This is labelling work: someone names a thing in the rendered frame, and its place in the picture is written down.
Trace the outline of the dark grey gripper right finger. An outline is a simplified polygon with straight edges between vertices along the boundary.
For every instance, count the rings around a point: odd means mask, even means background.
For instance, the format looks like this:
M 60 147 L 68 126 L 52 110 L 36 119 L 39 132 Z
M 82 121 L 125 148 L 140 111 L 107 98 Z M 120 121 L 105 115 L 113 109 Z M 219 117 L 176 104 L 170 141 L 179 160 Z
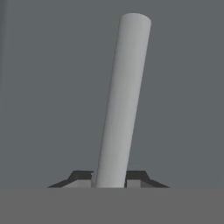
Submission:
M 125 188 L 167 188 L 167 185 L 161 184 L 151 179 L 146 171 L 127 171 L 125 178 Z

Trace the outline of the grey drawer front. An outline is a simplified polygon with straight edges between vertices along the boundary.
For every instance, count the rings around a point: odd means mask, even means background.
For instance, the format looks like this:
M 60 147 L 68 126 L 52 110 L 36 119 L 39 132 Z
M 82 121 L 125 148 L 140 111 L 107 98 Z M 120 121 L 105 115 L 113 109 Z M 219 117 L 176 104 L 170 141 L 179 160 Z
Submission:
M 129 168 L 224 188 L 224 0 L 0 0 L 0 189 L 96 168 L 128 12 L 151 21 Z

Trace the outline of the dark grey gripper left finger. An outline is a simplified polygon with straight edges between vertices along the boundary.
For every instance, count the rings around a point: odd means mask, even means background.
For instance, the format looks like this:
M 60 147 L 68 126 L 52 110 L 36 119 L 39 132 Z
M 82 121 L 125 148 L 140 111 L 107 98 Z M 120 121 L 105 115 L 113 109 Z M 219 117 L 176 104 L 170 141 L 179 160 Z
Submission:
M 91 188 L 93 179 L 93 171 L 73 171 L 67 179 L 50 185 L 50 188 Z

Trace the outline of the grey cylindrical drawer handle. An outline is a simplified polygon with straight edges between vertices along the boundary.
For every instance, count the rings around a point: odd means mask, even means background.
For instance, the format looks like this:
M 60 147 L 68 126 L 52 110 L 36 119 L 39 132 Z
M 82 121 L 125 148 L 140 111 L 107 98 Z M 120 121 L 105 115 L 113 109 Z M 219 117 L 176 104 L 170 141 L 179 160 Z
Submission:
M 124 186 L 150 31 L 151 20 L 145 15 L 121 16 L 95 180 L 97 188 Z

